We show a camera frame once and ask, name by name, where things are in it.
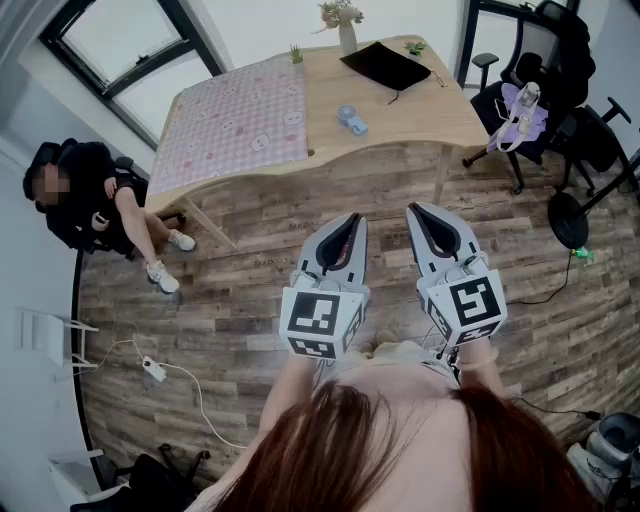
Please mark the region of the person's pink top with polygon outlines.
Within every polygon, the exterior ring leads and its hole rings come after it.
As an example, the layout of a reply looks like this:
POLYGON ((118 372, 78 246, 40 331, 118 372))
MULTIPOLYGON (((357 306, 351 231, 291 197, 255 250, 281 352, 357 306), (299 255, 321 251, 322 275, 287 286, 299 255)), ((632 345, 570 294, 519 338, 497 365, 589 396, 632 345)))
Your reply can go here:
POLYGON ((418 365, 314 383, 187 512, 473 512, 466 411, 418 365))

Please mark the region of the purple bag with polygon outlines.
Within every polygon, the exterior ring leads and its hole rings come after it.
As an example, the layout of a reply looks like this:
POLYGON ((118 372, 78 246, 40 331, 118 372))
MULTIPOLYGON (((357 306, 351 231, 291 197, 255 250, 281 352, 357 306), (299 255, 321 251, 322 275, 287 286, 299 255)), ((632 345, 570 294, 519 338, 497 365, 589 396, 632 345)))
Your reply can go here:
POLYGON ((489 138, 489 142, 487 145, 488 152, 492 152, 495 150, 499 150, 503 153, 515 151, 521 144, 525 142, 536 141, 538 137, 546 130, 548 111, 545 108, 539 106, 539 101, 541 99, 540 90, 540 98, 537 104, 533 124, 531 125, 530 131, 526 135, 523 135, 519 132, 518 114, 520 113, 520 105, 518 103, 518 95, 522 88, 519 88, 518 86, 510 83, 503 83, 501 85, 501 97, 498 97, 498 99, 503 100, 507 105, 510 113, 510 118, 508 120, 502 120, 498 117, 498 128, 489 138))

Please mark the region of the white vase with flowers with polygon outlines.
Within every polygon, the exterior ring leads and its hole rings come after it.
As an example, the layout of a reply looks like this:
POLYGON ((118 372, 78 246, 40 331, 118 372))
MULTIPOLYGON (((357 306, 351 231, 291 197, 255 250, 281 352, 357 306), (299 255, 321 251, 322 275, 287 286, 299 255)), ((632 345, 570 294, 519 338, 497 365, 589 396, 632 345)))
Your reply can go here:
POLYGON ((351 0, 333 0, 320 3, 318 7, 324 24, 318 33, 337 29, 343 55, 355 53, 357 39, 354 26, 363 21, 363 13, 352 5, 351 0))

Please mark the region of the grey and white machine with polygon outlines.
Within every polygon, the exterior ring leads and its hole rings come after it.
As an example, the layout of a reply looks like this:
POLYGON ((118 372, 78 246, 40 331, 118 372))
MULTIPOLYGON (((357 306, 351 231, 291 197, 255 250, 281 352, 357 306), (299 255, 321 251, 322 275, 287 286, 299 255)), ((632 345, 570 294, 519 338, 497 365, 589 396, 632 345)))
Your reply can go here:
POLYGON ((640 417, 604 417, 567 457, 605 512, 640 512, 640 417))

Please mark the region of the black drawstring pouch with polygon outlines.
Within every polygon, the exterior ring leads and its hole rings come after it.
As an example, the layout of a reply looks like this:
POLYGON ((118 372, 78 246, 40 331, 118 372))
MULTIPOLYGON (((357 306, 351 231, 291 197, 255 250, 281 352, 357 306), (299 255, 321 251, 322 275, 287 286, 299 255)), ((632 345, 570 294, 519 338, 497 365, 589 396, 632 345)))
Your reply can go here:
POLYGON ((434 75, 438 84, 443 80, 432 70, 405 57, 381 42, 374 42, 364 49, 343 56, 340 60, 351 70, 396 92, 388 104, 399 98, 399 93, 434 75))

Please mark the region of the pink checked bear tablecloth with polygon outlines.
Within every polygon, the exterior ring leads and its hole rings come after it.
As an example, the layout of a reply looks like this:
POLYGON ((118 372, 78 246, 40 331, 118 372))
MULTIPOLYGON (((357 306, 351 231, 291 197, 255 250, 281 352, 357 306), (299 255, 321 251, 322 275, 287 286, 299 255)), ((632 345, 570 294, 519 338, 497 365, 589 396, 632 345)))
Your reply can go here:
POLYGON ((176 97, 148 193, 307 157, 304 65, 286 56, 272 58, 200 82, 176 97))

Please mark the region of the black swivel chair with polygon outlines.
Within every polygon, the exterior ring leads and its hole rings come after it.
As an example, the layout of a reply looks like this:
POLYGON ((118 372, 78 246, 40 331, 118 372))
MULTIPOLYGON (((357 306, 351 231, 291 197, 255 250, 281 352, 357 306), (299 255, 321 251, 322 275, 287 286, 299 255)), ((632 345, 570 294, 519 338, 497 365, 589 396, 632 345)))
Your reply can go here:
POLYGON ((108 496, 70 506, 70 512, 185 512, 196 499, 194 477, 200 463, 210 458, 208 450, 197 453, 186 473, 173 462, 173 447, 158 447, 164 462, 140 455, 133 466, 118 468, 114 480, 129 476, 128 483, 108 496))

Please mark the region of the small blue handheld fan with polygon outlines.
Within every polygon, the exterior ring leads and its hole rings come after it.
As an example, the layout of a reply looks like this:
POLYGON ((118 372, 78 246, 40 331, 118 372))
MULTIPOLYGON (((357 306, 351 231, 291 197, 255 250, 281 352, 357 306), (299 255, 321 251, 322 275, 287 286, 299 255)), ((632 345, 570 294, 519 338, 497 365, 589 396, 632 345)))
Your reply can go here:
POLYGON ((339 123, 355 136, 368 133, 368 125, 359 117, 356 109, 351 105, 341 105, 337 110, 339 123))

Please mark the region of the wooden table with checkered cloth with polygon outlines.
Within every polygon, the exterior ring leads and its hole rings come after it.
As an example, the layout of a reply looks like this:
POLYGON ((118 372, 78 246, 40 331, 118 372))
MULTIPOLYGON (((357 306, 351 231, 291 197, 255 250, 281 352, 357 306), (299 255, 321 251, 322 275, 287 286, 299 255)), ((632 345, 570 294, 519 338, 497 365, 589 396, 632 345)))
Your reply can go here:
POLYGON ((478 115, 445 64, 431 48, 421 61, 430 69, 428 79, 401 92, 390 92, 347 68, 337 46, 305 48, 307 141, 310 156, 301 161, 249 170, 249 175, 290 175, 314 169, 370 147, 425 142, 440 147, 432 201, 438 204, 447 180, 454 148, 485 147, 488 136, 478 115), (339 126, 337 109, 352 105, 365 119, 364 136, 347 134, 339 126))

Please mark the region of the person's left forearm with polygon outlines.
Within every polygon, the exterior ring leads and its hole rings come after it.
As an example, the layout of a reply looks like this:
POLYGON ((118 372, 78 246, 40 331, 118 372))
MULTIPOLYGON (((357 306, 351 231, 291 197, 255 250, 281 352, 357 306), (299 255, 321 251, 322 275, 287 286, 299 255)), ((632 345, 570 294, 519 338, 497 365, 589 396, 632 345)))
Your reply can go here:
POLYGON ((263 408, 260 434, 270 431, 286 410, 311 397, 316 366, 316 361, 311 358, 296 355, 287 357, 263 408))

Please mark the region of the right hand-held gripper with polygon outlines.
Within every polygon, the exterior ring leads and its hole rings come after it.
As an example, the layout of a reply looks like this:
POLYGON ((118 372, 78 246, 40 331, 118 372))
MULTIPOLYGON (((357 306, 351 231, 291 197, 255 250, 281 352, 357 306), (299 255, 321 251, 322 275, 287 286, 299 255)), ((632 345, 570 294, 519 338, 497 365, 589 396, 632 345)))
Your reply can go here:
POLYGON ((419 202, 406 208, 406 221, 422 276, 417 281, 422 309, 445 346, 495 334, 507 318, 503 287, 499 272, 488 267, 487 254, 478 252, 471 228, 450 211, 419 202), (440 260, 450 259, 464 261, 439 274, 440 260))

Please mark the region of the black mesh office chair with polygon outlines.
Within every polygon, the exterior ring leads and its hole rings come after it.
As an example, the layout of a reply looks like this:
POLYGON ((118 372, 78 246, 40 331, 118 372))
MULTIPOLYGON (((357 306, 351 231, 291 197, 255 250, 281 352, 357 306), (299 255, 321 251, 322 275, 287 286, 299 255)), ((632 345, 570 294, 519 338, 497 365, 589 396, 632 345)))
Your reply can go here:
MULTIPOLYGON (((587 98, 588 81, 596 69, 589 42, 587 24, 553 0, 543 0, 533 10, 523 8, 517 16, 514 49, 500 79, 491 85, 483 84, 471 99, 471 105, 491 136, 498 128, 494 100, 501 97, 501 85, 510 83, 522 88, 528 82, 535 82, 540 87, 539 106, 548 111, 546 130, 536 141, 525 142, 515 151, 505 153, 517 180, 513 188, 515 195, 524 189, 517 157, 521 155, 540 165, 561 122, 587 98)), ((463 165, 469 167, 489 153, 486 146, 465 158, 463 165)))

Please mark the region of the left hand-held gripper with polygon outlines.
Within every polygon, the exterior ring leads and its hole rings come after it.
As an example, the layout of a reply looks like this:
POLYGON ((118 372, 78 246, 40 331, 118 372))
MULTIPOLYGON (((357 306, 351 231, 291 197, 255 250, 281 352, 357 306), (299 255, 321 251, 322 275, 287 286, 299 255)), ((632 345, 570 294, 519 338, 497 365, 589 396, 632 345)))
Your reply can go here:
POLYGON ((362 214, 338 217, 304 242, 302 271, 292 273, 282 293, 279 336, 291 354, 319 360, 346 354, 370 298, 369 288, 362 285, 366 265, 367 221, 362 214))

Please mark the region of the black round-base stand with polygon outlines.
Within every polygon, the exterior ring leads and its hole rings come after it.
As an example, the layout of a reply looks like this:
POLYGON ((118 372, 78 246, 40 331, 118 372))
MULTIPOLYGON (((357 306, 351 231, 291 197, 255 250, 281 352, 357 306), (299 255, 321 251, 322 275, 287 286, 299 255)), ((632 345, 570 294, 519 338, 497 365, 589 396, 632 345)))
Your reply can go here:
POLYGON ((634 169, 624 169, 584 205, 565 192, 553 195, 548 203, 547 214, 550 227, 559 242, 571 250, 582 248, 589 236, 587 215, 590 210, 625 180, 634 180, 634 176, 634 169))

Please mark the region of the person's light trousers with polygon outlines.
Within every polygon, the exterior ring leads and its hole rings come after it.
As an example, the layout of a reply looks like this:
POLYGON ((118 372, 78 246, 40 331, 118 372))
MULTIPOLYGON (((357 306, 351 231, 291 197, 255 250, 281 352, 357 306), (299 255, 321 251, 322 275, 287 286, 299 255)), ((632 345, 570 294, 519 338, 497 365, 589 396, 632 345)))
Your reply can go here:
POLYGON ((336 380, 354 369, 384 365, 399 369, 401 366, 418 365, 427 370, 429 377, 438 375, 447 387, 457 389, 459 383, 454 371, 444 357, 438 358, 438 355, 438 350, 422 348, 413 341, 385 342, 370 352, 365 352, 363 349, 349 350, 332 369, 326 371, 320 378, 320 383, 336 380))

